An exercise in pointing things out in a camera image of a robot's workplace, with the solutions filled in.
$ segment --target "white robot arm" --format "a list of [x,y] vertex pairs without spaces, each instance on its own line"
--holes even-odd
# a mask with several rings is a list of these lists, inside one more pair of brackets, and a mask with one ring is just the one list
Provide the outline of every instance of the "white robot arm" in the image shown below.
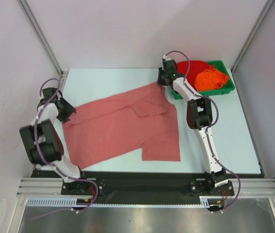
[[[58,118],[61,122],[66,122],[68,117],[75,113],[76,110],[68,102],[63,99],[62,94],[57,95],[56,98],[49,104],[46,104],[47,98],[52,96],[56,88],[46,88],[43,90],[44,97],[38,105],[38,113],[30,125],[20,129],[20,135],[23,140],[25,150],[29,160],[33,164],[40,164],[42,168],[51,168],[59,176],[63,178],[65,183],[71,183],[81,177],[80,169],[72,164],[64,155],[63,145],[53,127],[54,121]],[[34,125],[36,120],[38,143],[44,158],[49,164],[45,164],[37,151],[36,142],[34,140]]]
[[206,179],[210,188],[227,184],[226,170],[217,163],[219,157],[211,132],[211,100],[194,90],[183,74],[177,73],[175,61],[166,57],[163,57],[163,68],[159,69],[157,83],[171,86],[187,102],[187,123],[199,140],[205,160]]

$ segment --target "green plastic tray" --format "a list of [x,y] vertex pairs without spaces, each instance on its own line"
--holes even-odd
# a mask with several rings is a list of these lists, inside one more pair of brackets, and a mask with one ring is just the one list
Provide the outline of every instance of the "green plastic tray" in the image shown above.
[[[224,63],[220,60],[218,61],[209,61],[207,62],[210,66],[211,65],[215,65],[215,69],[225,73],[228,77],[229,77],[229,80],[228,82],[226,83],[226,85],[224,85],[222,88],[220,89],[215,89],[215,90],[209,90],[209,91],[199,91],[199,93],[201,95],[204,95],[204,96],[215,96],[215,95],[224,95],[224,94],[228,94],[230,91],[233,91],[235,89],[235,86],[234,86],[234,83],[233,81],[231,80],[227,70],[226,70],[226,67],[224,65]],[[181,95],[172,89],[172,94],[174,96],[174,99],[176,100],[179,100],[179,99],[182,99]]]

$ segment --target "black bracket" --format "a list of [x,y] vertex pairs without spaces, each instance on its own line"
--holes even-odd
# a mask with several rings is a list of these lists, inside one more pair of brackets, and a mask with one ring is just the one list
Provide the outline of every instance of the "black bracket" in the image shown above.
[[206,180],[190,181],[190,191],[192,196],[223,196],[225,190],[228,196],[234,196],[234,189],[232,181],[217,188],[209,189]]
[[197,100],[191,100],[187,103],[187,123],[190,129],[199,129],[211,125],[213,120],[211,112],[211,102],[202,97]]
[[177,78],[184,77],[182,73],[177,73],[177,65],[173,59],[163,60],[163,68],[159,68],[157,84],[162,86],[172,86]]
[[[86,179],[86,173],[81,172],[81,179]],[[92,180],[97,184],[98,187],[98,196],[103,196],[106,194],[105,181],[104,180]],[[92,195],[91,190],[89,189],[91,183],[84,181],[74,181],[70,183],[63,182],[61,194],[62,195],[73,195],[73,196],[84,196]]]
[[[45,141],[40,143],[40,150],[47,162],[61,160],[64,154],[64,148],[61,140],[56,133],[51,121],[44,120],[37,125],[38,137],[44,136]],[[34,126],[28,125],[20,129],[20,135],[24,144],[26,154],[32,164],[45,165],[41,160],[36,145],[34,144]]]
[[[54,95],[54,93],[56,92],[56,88],[54,87],[45,88],[42,90],[42,92],[43,92],[44,98],[40,100],[37,108],[40,107],[41,105],[44,105],[51,98],[51,96]],[[56,97],[51,102],[55,104],[55,106],[59,111],[59,114],[56,118],[58,118],[60,122],[65,123],[69,121],[70,115],[72,115],[73,113],[76,113],[76,109],[63,98],[61,91],[59,91],[59,94],[61,95],[61,97],[60,98]]]

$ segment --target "pink shirt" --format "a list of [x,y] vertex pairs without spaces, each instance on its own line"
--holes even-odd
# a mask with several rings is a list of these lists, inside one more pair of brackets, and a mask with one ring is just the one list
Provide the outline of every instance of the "pink shirt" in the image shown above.
[[81,169],[142,148],[142,160],[180,161],[177,112],[164,87],[149,85],[83,104],[63,125]]

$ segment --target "shirt sleeve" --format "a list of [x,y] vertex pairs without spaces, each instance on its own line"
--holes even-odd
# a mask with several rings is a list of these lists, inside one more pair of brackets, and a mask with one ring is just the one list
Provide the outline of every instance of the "shirt sleeve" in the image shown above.
[[178,130],[160,133],[142,143],[143,161],[180,161]]
[[151,116],[151,113],[152,115],[161,114],[166,110],[163,108],[161,98],[155,96],[157,94],[160,94],[160,87],[156,83],[151,83],[125,93],[83,104],[76,107],[77,113],[72,114],[64,126],[90,121],[127,106],[133,106],[132,108],[139,116]]

